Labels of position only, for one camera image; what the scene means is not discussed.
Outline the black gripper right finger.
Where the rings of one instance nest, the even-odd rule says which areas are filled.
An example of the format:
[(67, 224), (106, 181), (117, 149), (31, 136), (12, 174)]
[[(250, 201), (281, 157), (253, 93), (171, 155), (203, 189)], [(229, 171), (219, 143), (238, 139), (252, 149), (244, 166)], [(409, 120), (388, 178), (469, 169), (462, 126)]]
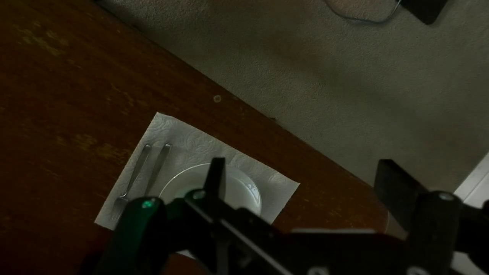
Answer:
[(392, 159), (377, 162), (374, 192), (404, 230), (417, 230), (423, 224), (427, 189)]

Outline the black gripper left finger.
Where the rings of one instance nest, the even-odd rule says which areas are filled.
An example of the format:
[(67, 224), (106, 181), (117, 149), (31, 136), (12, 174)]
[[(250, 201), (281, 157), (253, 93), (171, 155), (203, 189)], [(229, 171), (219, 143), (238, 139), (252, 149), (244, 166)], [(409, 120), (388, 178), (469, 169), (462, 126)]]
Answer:
[(213, 157), (210, 160), (203, 191), (206, 198), (212, 203), (221, 200), (226, 194), (226, 160), (223, 157)]

